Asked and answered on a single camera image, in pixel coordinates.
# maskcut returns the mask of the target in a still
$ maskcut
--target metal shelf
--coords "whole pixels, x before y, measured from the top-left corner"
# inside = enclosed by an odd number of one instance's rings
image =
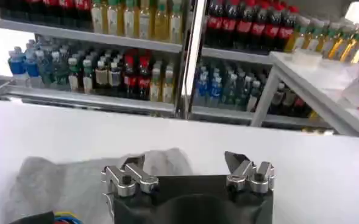
[[[191,114],[200,117],[234,119],[234,120],[245,121],[245,122],[250,122],[254,116],[254,113],[246,112],[246,111],[225,110],[219,108],[208,108],[208,107],[199,107],[199,106],[193,106],[191,108]],[[324,121],[310,121],[307,118],[288,117],[288,116],[279,116],[279,115],[270,115],[270,114],[266,116],[264,122],[270,124],[292,126],[292,127],[331,128],[330,125]]]
[[[91,41],[95,43],[114,44],[127,47],[137,47],[170,53],[179,53],[182,50],[182,45],[180,44],[164,43],[159,41],[142,40],[128,37],[118,37],[114,35],[62,29],[57,27],[41,26],[29,23],[19,23],[4,19],[0,19],[0,28],[31,32],[51,37]]]
[[[250,54],[240,51],[227,51],[209,47],[202,48],[202,56],[221,58],[226,60],[244,61],[263,65],[272,65],[268,55]]]

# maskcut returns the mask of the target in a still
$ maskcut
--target red bottle cap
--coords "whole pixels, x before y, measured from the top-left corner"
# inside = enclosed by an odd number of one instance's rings
[[[298,13],[299,9],[297,9],[297,7],[295,7],[295,6],[289,6],[289,11],[291,13]]]

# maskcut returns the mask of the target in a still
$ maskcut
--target white table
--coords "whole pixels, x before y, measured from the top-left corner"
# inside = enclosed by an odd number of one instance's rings
[[[0,102],[0,223],[27,156],[65,163],[173,147],[197,174],[227,174],[225,150],[272,162],[276,224],[359,223],[359,138],[11,102]]]
[[[317,68],[295,65],[291,54],[271,52],[273,62],[268,81],[258,103],[251,126],[259,127],[266,117],[271,99],[283,81],[326,122],[343,135],[359,136],[359,109],[341,96],[352,81],[347,64],[323,60]]]

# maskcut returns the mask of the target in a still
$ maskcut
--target store shelf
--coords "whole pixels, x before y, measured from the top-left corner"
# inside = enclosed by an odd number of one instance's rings
[[[0,97],[21,97],[23,99],[43,100],[76,107],[93,107],[103,110],[130,112],[164,112],[174,114],[174,105],[143,100],[107,97],[82,93],[71,93],[54,89],[26,88],[7,85],[0,89]]]
[[[199,106],[193,106],[191,109],[191,114],[200,117],[234,119],[238,121],[248,122],[250,122],[254,116],[254,113],[245,111],[224,110],[219,108],[208,108]],[[270,114],[266,116],[264,122],[291,127],[330,128],[330,125],[325,123],[324,121],[310,121],[307,118],[278,116]]]
[[[210,47],[202,48],[202,56],[221,58],[226,60],[244,61],[264,65],[272,65],[268,55],[250,54],[240,51],[227,51]]]
[[[137,47],[155,51],[170,53],[179,53],[182,45],[164,43],[159,41],[142,40],[127,37],[117,37],[100,33],[84,32],[79,30],[62,29],[50,26],[41,26],[29,23],[19,23],[9,20],[0,19],[0,28],[9,30],[18,30],[31,32],[41,35],[47,35],[58,38],[68,38],[73,40],[91,41],[95,43],[114,44],[127,47]]]

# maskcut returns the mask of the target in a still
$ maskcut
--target blue wire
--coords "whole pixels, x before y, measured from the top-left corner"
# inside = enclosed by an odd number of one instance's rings
[[[72,217],[72,216],[57,216],[57,217],[55,217],[55,221],[61,221],[61,220],[72,221],[75,224],[82,224],[82,222],[79,219]]]

